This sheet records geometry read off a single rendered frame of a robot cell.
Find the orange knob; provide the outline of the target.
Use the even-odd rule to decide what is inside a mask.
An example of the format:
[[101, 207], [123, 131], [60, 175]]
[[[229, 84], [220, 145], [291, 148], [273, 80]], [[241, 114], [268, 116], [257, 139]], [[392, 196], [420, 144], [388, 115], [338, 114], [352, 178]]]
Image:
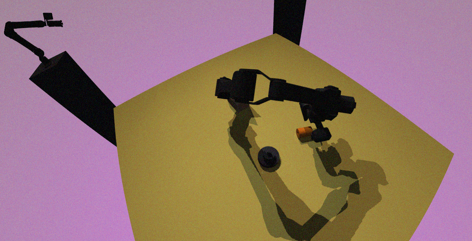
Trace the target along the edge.
[[311, 136], [312, 132], [313, 129], [311, 126], [296, 129], [296, 134], [298, 138]]

